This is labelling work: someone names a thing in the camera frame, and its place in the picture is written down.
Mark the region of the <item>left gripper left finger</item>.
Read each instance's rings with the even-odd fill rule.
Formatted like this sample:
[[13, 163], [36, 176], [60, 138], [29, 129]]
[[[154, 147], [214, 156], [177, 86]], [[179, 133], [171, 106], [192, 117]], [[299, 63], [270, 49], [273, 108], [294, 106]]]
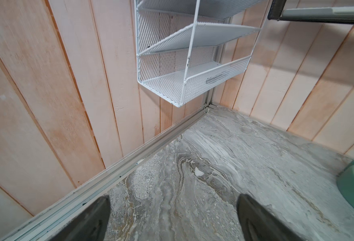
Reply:
[[110, 213], [110, 198], [101, 196], [53, 236], [51, 240], [102, 241], [105, 238]]

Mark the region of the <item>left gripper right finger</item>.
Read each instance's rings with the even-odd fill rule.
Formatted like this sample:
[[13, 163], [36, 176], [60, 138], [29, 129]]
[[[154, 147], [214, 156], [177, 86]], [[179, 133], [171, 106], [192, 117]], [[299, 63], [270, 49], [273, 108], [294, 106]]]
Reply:
[[238, 196], [237, 215], [246, 241], [302, 240], [248, 194]]

